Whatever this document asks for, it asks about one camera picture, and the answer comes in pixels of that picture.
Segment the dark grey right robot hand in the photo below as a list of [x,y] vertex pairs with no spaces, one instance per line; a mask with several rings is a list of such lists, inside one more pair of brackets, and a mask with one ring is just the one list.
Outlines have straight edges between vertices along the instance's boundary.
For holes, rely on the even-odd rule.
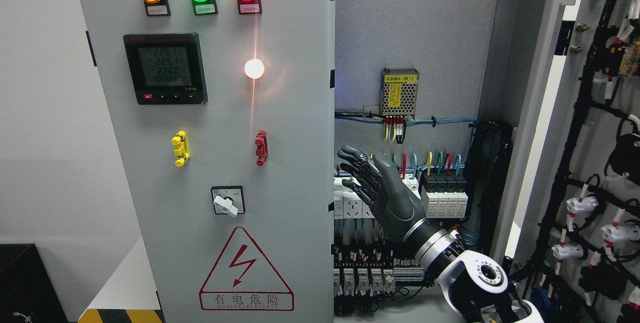
[[396,166],[349,145],[343,145],[337,156],[343,159],[340,167],[357,181],[344,179],[343,186],[367,204],[389,241],[406,241],[410,229],[425,218],[425,210],[418,197],[402,182]]

